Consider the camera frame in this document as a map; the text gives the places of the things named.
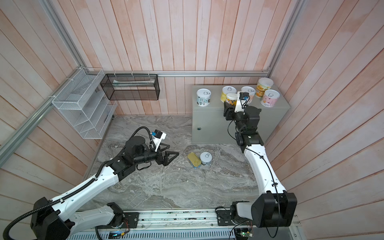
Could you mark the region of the blue label can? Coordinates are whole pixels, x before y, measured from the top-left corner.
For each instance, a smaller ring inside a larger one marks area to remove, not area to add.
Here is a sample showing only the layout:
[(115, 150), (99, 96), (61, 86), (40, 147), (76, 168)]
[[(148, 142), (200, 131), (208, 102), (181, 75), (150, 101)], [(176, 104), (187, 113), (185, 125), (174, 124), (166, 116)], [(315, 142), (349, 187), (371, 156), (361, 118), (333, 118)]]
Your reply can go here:
[(203, 166), (210, 166), (212, 163), (213, 156), (209, 152), (203, 152), (200, 155), (200, 160)]

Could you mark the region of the small brown white-lid can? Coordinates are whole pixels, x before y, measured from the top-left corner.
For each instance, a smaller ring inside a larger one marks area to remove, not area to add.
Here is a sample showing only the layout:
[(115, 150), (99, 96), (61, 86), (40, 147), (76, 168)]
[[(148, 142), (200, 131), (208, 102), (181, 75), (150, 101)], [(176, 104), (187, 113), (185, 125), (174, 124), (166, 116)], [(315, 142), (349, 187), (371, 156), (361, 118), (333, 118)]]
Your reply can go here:
[(237, 104), (238, 95), (237, 93), (228, 93), (226, 94), (225, 102), (231, 106), (235, 106)]

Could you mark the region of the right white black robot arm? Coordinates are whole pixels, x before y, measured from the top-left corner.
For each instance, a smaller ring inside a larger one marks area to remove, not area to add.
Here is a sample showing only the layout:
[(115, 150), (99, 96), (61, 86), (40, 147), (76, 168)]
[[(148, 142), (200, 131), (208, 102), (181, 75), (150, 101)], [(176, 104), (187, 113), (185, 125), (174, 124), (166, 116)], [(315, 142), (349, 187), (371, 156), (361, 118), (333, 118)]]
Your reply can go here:
[(229, 103), (224, 106), (224, 117), (236, 125), (236, 142), (250, 163), (259, 189), (259, 197), (253, 203), (233, 202), (232, 220), (237, 224), (252, 221), (258, 228), (290, 226), (298, 200), (294, 193), (286, 191), (268, 160), (264, 142), (257, 131), (261, 110), (245, 106), (236, 112)]

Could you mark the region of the orange yellow label can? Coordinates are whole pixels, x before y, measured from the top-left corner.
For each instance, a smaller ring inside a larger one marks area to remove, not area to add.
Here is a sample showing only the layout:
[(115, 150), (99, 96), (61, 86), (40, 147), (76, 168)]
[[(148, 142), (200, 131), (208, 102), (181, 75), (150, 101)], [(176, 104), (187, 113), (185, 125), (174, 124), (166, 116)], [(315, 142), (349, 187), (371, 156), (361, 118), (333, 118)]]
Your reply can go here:
[(256, 96), (262, 98), (265, 91), (271, 89), (274, 85), (274, 82), (270, 78), (260, 78), (257, 83)]

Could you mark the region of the brown label can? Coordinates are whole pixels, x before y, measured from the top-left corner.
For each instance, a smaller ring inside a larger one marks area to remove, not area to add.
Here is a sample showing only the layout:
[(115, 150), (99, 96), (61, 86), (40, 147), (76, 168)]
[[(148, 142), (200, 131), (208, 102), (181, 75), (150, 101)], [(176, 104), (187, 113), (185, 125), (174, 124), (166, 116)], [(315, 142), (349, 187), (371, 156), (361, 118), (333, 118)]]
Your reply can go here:
[(254, 88), (252, 88), (252, 87), (244, 86), (244, 87), (241, 88), (241, 91), (242, 92), (247, 92), (249, 94), (250, 99), (248, 101), (248, 104), (250, 104), (252, 102), (255, 94), (256, 94), (256, 90)]

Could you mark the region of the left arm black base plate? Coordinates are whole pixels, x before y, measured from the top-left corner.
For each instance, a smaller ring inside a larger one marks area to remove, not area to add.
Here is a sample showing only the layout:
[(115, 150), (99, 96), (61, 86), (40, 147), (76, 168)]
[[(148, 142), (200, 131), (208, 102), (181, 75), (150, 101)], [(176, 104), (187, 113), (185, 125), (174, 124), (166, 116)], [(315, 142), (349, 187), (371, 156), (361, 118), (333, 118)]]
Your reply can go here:
[(124, 212), (123, 214), (116, 214), (110, 223), (100, 225), (101, 229), (135, 229), (138, 225), (139, 212)]

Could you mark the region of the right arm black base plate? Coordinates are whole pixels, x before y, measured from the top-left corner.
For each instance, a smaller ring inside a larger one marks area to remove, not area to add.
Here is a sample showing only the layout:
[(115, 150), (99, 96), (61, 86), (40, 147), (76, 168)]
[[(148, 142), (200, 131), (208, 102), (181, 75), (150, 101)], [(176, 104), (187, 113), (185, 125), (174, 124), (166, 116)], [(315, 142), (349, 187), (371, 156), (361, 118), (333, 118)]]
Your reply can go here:
[(224, 227), (237, 225), (237, 223), (232, 218), (232, 213), (230, 210), (217, 209), (215, 212), (217, 215), (217, 224), (219, 226)]

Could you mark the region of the pink label can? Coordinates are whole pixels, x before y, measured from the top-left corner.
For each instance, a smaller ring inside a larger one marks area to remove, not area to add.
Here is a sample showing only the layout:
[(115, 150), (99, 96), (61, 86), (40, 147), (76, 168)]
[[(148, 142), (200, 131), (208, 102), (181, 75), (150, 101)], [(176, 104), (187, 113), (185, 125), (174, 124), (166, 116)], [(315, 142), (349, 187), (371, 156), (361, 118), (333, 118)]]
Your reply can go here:
[(262, 99), (261, 105), (267, 108), (273, 108), (280, 97), (280, 93), (276, 90), (268, 89), (265, 91)]

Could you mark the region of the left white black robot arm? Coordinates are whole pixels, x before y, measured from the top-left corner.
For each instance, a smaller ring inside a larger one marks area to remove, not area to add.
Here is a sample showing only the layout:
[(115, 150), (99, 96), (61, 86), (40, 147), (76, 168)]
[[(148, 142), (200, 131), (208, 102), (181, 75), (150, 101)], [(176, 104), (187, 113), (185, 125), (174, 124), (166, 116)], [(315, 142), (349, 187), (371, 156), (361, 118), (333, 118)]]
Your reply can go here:
[(67, 193), (51, 200), (38, 200), (31, 219), (31, 229), (39, 240), (65, 240), (84, 230), (108, 226), (120, 228), (126, 225), (124, 211), (116, 203), (108, 203), (99, 209), (77, 213), (77, 210), (103, 190), (117, 184), (138, 169), (140, 164), (167, 166), (179, 156), (169, 151), (169, 145), (150, 149), (145, 138), (134, 136), (126, 141), (123, 149), (100, 166), (95, 175)]

